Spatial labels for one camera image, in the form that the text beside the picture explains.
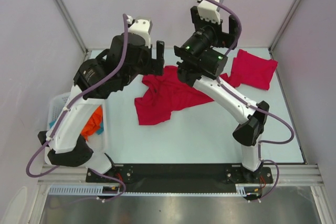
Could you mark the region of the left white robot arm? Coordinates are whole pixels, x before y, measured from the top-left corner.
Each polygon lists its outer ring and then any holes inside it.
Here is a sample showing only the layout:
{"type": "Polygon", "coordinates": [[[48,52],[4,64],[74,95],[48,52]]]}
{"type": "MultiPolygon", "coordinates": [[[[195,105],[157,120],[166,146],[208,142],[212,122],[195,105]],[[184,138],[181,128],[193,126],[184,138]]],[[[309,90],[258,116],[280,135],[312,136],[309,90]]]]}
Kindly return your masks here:
{"type": "Polygon", "coordinates": [[[102,151],[95,152],[82,130],[111,93],[123,90],[138,75],[161,76],[163,66],[164,42],[156,42],[153,58],[152,45],[134,32],[115,36],[109,49],[83,62],[56,122],[38,134],[40,142],[49,148],[49,162],[55,166],[85,166],[98,172],[103,181],[112,181],[116,175],[112,159],[102,151]]]}

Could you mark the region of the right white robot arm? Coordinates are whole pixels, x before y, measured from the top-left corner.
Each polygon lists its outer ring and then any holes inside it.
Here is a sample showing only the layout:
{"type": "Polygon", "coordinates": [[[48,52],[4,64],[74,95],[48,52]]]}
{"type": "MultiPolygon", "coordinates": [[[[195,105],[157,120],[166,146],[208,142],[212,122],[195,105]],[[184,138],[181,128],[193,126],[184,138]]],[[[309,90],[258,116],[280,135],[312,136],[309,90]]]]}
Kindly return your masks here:
{"type": "Polygon", "coordinates": [[[177,64],[178,79],[209,96],[221,105],[238,122],[233,138],[242,149],[242,176],[249,183],[261,177],[262,162],[258,157],[258,142],[264,131],[269,110],[265,101],[259,103],[245,97],[220,75],[226,65],[227,55],[215,48],[236,48],[239,24],[233,15],[229,16],[229,32],[222,31],[222,19],[218,9],[205,11],[201,16],[198,7],[191,8],[191,18],[195,31],[180,47],[174,47],[174,53],[181,59],[177,64]]]}

